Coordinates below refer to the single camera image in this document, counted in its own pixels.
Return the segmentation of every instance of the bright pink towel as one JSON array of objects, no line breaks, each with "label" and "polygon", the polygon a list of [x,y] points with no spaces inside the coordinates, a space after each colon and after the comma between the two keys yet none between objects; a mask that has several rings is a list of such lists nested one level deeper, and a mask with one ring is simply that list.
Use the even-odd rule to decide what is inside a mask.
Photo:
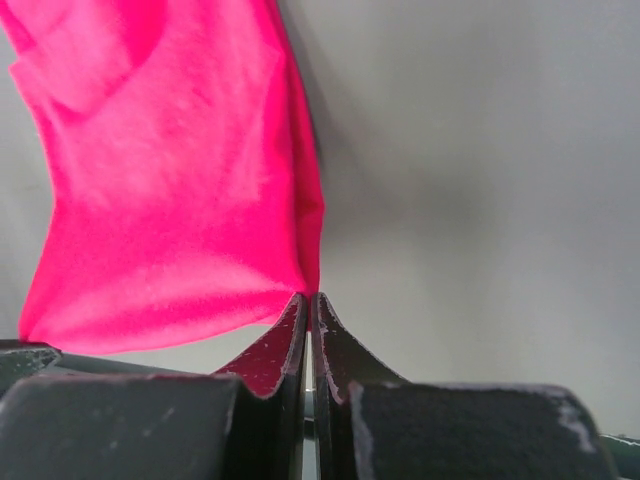
[{"label": "bright pink towel", "polygon": [[0,0],[55,206],[24,340],[105,354],[277,320],[323,202],[275,0]]}]

